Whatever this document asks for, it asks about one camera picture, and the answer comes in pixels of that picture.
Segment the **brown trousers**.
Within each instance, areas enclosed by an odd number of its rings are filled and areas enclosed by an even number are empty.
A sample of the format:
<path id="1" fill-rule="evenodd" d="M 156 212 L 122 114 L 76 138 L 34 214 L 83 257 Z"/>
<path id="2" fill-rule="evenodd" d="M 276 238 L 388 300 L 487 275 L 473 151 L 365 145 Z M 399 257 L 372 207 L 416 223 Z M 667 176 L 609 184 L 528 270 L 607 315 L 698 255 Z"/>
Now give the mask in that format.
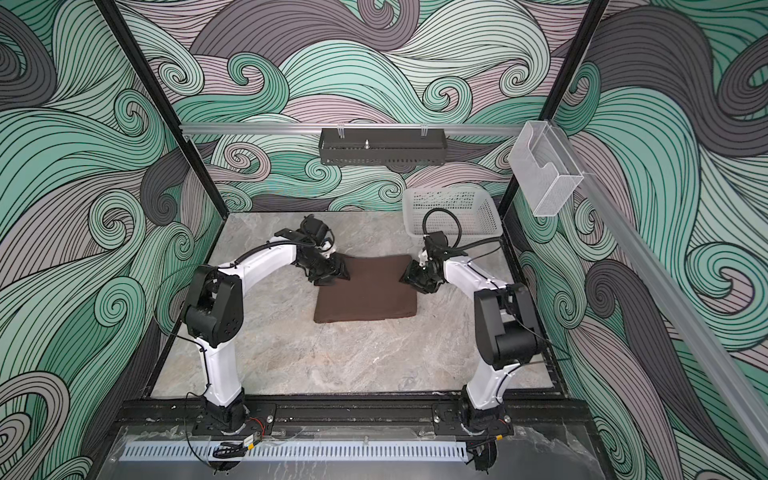
<path id="1" fill-rule="evenodd" d="M 313 321 L 317 324 L 380 321 L 414 317 L 417 291 L 401 282 L 410 255 L 353 257 L 343 255 L 349 279 L 321 286 Z"/>

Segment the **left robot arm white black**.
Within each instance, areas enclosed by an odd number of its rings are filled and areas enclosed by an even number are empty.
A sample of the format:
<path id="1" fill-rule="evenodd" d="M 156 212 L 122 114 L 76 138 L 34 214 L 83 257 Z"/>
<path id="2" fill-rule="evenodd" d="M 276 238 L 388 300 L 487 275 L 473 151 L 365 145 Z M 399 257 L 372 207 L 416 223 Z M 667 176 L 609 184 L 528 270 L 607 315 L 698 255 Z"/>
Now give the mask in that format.
<path id="1" fill-rule="evenodd" d="M 296 230 L 281 229 L 237 258 L 218 266 L 200 265 L 193 274 L 182 320 L 200 353 L 206 414 L 226 434 L 240 432 L 247 421 L 234 343 L 244 323 L 244 296 L 288 265 L 301 269 L 315 286 L 350 278 L 344 259 L 336 252 L 332 229 L 312 214 Z"/>

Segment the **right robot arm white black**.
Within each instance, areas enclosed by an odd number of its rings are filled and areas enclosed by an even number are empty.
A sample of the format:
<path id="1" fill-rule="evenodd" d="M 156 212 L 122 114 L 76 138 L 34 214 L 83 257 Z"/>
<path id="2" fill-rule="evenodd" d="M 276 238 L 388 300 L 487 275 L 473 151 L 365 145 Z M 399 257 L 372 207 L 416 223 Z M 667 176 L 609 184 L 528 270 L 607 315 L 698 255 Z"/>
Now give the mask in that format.
<path id="1" fill-rule="evenodd" d="M 427 233 L 418 258 L 400 281 L 422 294 L 434 294 L 444 284 L 460 290 L 473 303 L 478 367 L 462 388 L 459 421 L 471 434 L 488 433 L 504 416 L 503 396 L 518 370 L 545 349 L 536 330 L 537 313 L 528 287 L 508 283 L 484 271 L 468 251 L 496 238 L 450 244 L 441 232 Z"/>

